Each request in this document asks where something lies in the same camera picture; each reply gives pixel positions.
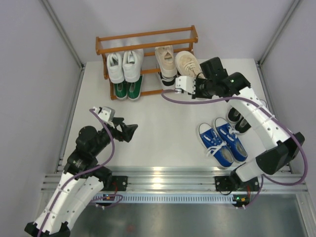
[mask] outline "wooden shoe rack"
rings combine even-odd
[[[124,47],[117,47],[117,48],[103,48],[102,42],[103,41],[110,41],[110,40],[118,40],[118,39],[127,39],[132,37],[139,37],[139,40],[141,40],[141,37],[145,36],[153,36],[153,35],[161,35],[161,34],[170,34],[170,33],[176,33],[176,32],[184,32],[184,31],[190,31],[190,37],[188,39],[177,39],[177,40],[169,40],[169,41],[160,41],[160,42],[153,42],[153,43],[144,43],[144,44],[138,44],[138,45],[131,45],[131,46],[124,46]],[[114,52],[120,52],[120,51],[128,51],[128,50],[135,50],[140,48],[153,48],[152,52],[145,52],[144,56],[154,56],[155,55],[155,47],[159,46],[166,46],[166,45],[178,45],[178,44],[189,44],[188,47],[183,48],[174,48],[174,52],[180,52],[180,51],[189,51],[193,53],[193,43],[198,42],[198,34],[196,31],[195,26],[186,27],[186,28],[177,28],[177,29],[170,29],[170,30],[162,30],[162,31],[152,31],[152,32],[144,32],[144,33],[137,33],[137,34],[129,34],[129,35],[122,35],[122,36],[111,36],[111,37],[104,37],[100,38],[97,37],[95,40],[95,51],[97,55],[101,55],[103,59],[103,74],[104,79],[109,78],[108,70],[107,70],[107,58],[106,53],[114,53]],[[160,72],[160,68],[152,68],[152,69],[146,69],[141,70],[141,75],[144,74],[150,74],[150,73],[158,73]],[[110,95],[111,99],[115,100],[117,97],[114,95],[114,86],[110,82]],[[154,95],[154,94],[160,94],[162,90],[151,90],[151,91],[143,91],[141,92],[141,96],[144,95]]]

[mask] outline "pair of green shoes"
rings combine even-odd
[[[123,81],[119,84],[114,84],[115,95],[119,100],[124,100],[128,97],[130,100],[137,100],[140,97],[143,76],[141,75],[136,82]]]

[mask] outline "black shoe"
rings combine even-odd
[[[241,118],[241,120],[235,125],[235,130],[240,132],[240,134],[244,134],[249,130],[249,128],[251,128],[251,126],[244,118]]]
[[[231,108],[227,114],[227,120],[230,123],[236,123],[240,120],[241,114],[234,108]]]

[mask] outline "gray wall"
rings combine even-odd
[[[96,36],[195,25],[198,58],[259,59],[292,0],[51,0],[80,58],[100,61]]]
[[[279,119],[306,138],[308,188],[316,205],[316,1],[304,0],[264,64],[264,75]],[[303,162],[293,162],[303,171]]]
[[[25,237],[56,165],[79,68],[38,0],[0,8],[0,230]]]

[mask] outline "pair of blue sneakers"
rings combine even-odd
[[[230,167],[234,159],[245,162],[248,154],[242,146],[236,131],[224,118],[217,118],[212,128],[207,123],[198,127],[199,137],[207,149],[207,155],[213,155],[223,168]]]

